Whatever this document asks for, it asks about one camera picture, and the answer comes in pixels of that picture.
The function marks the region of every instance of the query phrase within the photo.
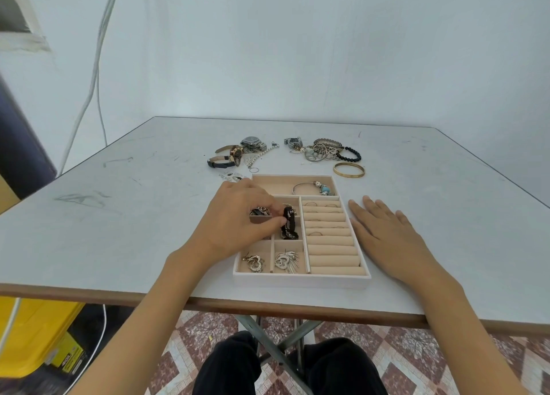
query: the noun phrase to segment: person's left hand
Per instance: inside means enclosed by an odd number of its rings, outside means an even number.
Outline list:
[[[250,211],[257,207],[269,208],[273,218],[251,223]],[[280,229],[286,223],[283,210],[283,204],[250,179],[225,181],[184,247],[213,265]]]

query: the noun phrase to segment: gold bangle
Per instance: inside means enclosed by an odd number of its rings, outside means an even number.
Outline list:
[[[347,173],[342,173],[336,170],[338,166],[353,166],[354,168],[358,168],[361,170],[362,173],[357,175],[350,175]],[[336,175],[343,176],[345,178],[361,178],[362,176],[365,176],[365,168],[363,168],[361,165],[358,165],[357,163],[352,162],[340,162],[334,165],[334,168],[332,169]]]

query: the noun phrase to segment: patterned tile floor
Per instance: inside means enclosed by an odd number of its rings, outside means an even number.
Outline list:
[[[262,326],[279,342],[294,322],[268,317]],[[146,395],[190,395],[194,379],[214,345],[239,330],[231,315],[184,311],[166,346]],[[315,341],[348,337],[373,359],[389,395],[457,395],[458,390],[430,331],[325,322]],[[306,336],[306,343],[313,336]],[[550,395],[550,338],[493,336],[521,383],[533,394]],[[302,394],[275,362],[256,382],[259,395]]]

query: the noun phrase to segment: black pants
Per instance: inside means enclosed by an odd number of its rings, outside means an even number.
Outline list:
[[[374,363],[347,338],[306,345],[304,366],[315,395],[388,395]],[[254,338],[240,331],[214,347],[195,380],[193,395],[254,395],[260,373]]]

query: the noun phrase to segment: white wall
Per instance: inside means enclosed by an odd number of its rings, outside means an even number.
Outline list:
[[[107,0],[30,0],[51,52],[0,52],[0,74],[58,167],[91,79]],[[101,106],[114,141],[151,116],[146,75],[145,0],[118,0],[101,56]],[[66,169],[103,147],[95,100]]]
[[[106,0],[31,1],[55,59],[0,54],[0,70],[57,163]],[[117,0],[107,130],[150,115],[429,125],[550,204],[549,29],[547,0]],[[100,147],[93,106],[69,163]]]

